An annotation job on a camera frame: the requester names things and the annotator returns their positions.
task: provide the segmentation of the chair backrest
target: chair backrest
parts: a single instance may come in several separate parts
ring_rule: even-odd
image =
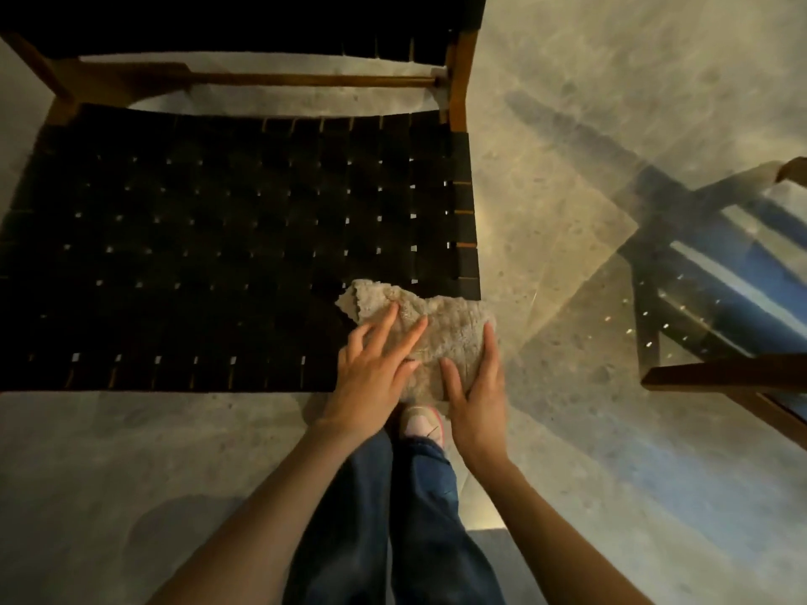
[[[180,18],[33,26],[19,33],[52,60],[192,50],[348,55],[446,64],[460,32],[482,23],[485,0],[249,0]]]

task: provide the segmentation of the shoe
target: shoe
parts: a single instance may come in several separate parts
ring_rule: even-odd
[[[445,447],[443,418],[431,406],[406,406],[401,412],[398,434],[404,437],[427,437],[440,449]]]

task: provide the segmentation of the left hand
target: left hand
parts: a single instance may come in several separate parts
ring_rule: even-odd
[[[375,435],[395,409],[409,377],[420,366],[406,360],[429,320],[422,316],[400,343],[383,355],[390,329],[398,315],[398,304],[390,304],[381,323],[365,323],[348,336],[339,350],[337,388],[325,406],[321,421],[353,438],[358,445]],[[365,337],[372,330],[369,342]]]

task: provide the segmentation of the blue jeans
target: blue jeans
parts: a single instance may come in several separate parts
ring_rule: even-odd
[[[382,605],[387,542],[397,605],[504,605],[458,514],[457,478],[425,437],[380,431],[339,469],[291,563],[284,605]]]

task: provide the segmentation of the concrete floor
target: concrete floor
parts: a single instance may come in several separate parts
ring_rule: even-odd
[[[479,37],[469,131],[512,456],[659,603],[807,594],[804,451],[724,397],[640,388],[631,269],[617,254],[652,207],[636,190],[649,168],[656,182],[695,190],[807,154],[805,9],[802,0],[489,0]],[[5,47],[0,58],[5,207],[50,98]],[[385,65],[182,59],[234,71]],[[416,91],[205,87],[139,107],[260,115],[437,105]],[[784,187],[770,198],[807,221],[807,193]],[[802,251],[739,218],[804,280]],[[661,344],[666,363],[693,360]],[[1,396],[0,602],[143,602],[290,450],[307,401]],[[507,600],[540,602],[479,485],[462,483],[462,517]]]

